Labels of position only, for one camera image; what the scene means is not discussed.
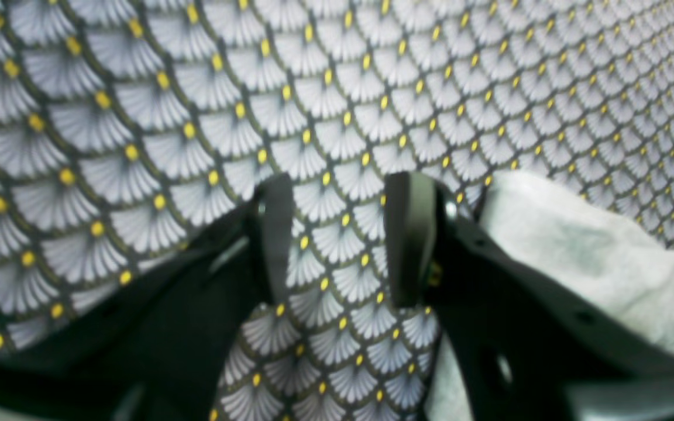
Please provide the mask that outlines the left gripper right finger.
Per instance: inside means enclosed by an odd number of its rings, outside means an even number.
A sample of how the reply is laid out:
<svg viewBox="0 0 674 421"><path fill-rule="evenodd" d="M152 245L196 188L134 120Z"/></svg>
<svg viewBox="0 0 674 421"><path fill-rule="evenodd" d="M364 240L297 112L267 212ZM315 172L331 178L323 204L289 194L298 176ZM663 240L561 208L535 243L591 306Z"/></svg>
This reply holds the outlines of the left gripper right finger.
<svg viewBox="0 0 674 421"><path fill-rule="evenodd" d="M475 420L674 420L674 356L514 261L436 179L384 191L391 299L436 313Z"/></svg>

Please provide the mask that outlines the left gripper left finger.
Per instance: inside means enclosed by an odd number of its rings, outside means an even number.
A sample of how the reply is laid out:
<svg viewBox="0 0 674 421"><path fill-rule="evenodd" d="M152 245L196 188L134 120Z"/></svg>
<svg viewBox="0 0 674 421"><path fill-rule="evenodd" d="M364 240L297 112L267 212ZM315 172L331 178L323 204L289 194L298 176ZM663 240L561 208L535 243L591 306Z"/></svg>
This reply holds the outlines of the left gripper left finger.
<svg viewBox="0 0 674 421"><path fill-rule="evenodd" d="M76 322L0 357L0 408L47 420L206 420L236 335L286 299L293 181L252 198Z"/></svg>

